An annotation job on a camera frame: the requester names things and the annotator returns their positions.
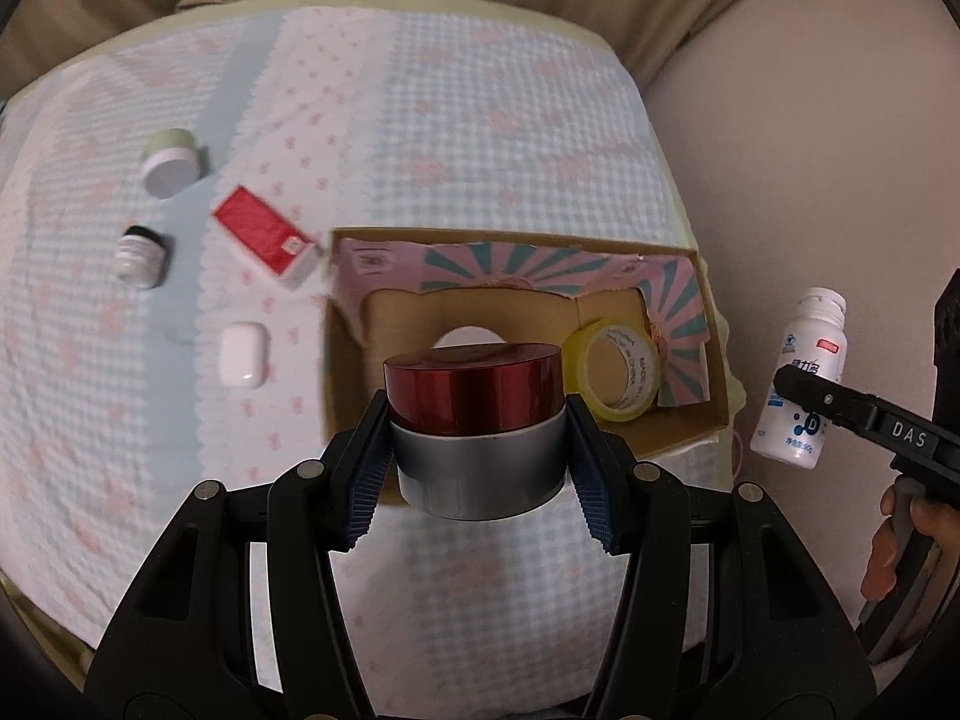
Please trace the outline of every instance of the green lid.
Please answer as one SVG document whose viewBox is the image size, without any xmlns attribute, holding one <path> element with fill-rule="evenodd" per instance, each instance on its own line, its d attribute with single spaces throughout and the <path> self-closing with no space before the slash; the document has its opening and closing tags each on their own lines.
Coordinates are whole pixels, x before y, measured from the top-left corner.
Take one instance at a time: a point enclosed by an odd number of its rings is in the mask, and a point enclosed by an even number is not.
<svg viewBox="0 0 960 720">
<path fill-rule="evenodd" d="M 143 159 L 148 159 L 157 151 L 163 151 L 165 148 L 196 148 L 197 139 L 188 129 L 161 129 L 150 136 L 147 145 L 143 148 Z"/>
</svg>

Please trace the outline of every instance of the silver jar base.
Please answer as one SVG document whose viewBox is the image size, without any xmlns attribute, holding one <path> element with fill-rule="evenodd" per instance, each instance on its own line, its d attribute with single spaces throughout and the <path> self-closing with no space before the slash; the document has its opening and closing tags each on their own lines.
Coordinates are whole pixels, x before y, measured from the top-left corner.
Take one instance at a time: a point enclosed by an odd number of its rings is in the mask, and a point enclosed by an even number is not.
<svg viewBox="0 0 960 720">
<path fill-rule="evenodd" d="M 491 436 L 429 436 L 392 425 L 400 494 L 434 517 L 491 520 L 531 512 L 563 488 L 566 410 Z"/>
</svg>

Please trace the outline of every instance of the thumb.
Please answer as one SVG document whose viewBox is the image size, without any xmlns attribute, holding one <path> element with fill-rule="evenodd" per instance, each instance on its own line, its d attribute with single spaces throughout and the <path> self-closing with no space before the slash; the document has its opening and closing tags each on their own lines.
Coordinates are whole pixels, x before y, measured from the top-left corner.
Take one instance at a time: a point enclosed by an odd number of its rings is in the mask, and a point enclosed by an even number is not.
<svg viewBox="0 0 960 720">
<path fill-rule="evenodd" d="M 910 503 L 910 518 L 918 531 L 933 536 L 944 551 L 960 551 L 960 512 L 957 509 L 925 498 L 914 498 Z"/>
</svg>

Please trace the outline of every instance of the metal screw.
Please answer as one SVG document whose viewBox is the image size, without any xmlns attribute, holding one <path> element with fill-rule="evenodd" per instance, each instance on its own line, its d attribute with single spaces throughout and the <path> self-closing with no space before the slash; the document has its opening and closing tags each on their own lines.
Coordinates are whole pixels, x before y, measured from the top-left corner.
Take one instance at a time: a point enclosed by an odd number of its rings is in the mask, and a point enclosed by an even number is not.
<svg viewBox="0 0 960 720">
<path fill-rule="evenodd" d="M 296 475 L 301 479 L 316 479 L 318 476 L 323 476 L 325 470 L 325 466 L 319 460 L 304 460 L 296 467 Z"/>
<path fill-rule="evenodd" d="M 219 492 L 220 484 L 218 482 L 214 482 L 212 479 L 208 479 L 205 482 L 200 482 L 195 488 L 193 488 L 193 494 L 202 501 L 208 501 Z"/>
<path fill-rule="evenodd" d="M 751 503 L 757 503 L 757 501 L 763 500 L 763 490 L 752 482 L 747 482 L 745 485 L 740 485 L 738 488 L 738 493 L 740 493 L 741 498 L 743 498 L 745 501 L 750 501 Z"/>
<path fill-rule="evenodd" d="M 642 482 L 656 482 L 659 479 L 659 469 L 652 463 L 637 463 L 634 466 L 634 476 Z"/>
</svg>

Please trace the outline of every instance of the white bottle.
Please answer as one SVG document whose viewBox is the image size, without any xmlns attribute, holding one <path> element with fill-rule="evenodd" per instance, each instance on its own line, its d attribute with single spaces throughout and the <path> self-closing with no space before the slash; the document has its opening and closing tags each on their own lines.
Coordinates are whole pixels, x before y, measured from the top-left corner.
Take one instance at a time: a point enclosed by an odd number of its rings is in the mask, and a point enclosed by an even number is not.
<svg viewBox="0 0 960 720">
<path fill-rule="evenodd" d="M 847 360 L 846 312 L 846 300 L 832 290 L 814 287 L 803 293 L 795 319 L 784 330 L 776 370 L 796 365 L 839 384 Z M 807 413 L 781 398 L 771 384 L 750 449 L 772 460 L 812 469 L 823 449 L 827 424 L 816 413 Z"/>
</svg>

